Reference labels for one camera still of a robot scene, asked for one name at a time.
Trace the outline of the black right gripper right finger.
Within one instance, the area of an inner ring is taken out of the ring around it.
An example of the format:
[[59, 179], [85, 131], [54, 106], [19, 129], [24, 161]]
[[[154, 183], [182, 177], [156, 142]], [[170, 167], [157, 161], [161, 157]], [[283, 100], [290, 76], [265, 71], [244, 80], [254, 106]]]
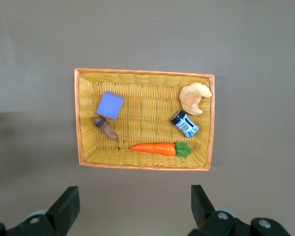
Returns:
[[191, 186], [191, 209], [197, 227], [190, 236], [249, 236], [250, 225], [224, 210], [216, 210], [201, 185]]

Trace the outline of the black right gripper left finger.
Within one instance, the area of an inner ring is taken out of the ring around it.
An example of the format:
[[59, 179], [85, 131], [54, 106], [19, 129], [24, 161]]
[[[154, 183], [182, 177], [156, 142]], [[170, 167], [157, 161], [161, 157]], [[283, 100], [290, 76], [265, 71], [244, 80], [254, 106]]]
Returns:
[[6, 231], [6, 236], [65, 236], [80, 213], [79, 188], [68, 187], [45, 214], [36, 214]]

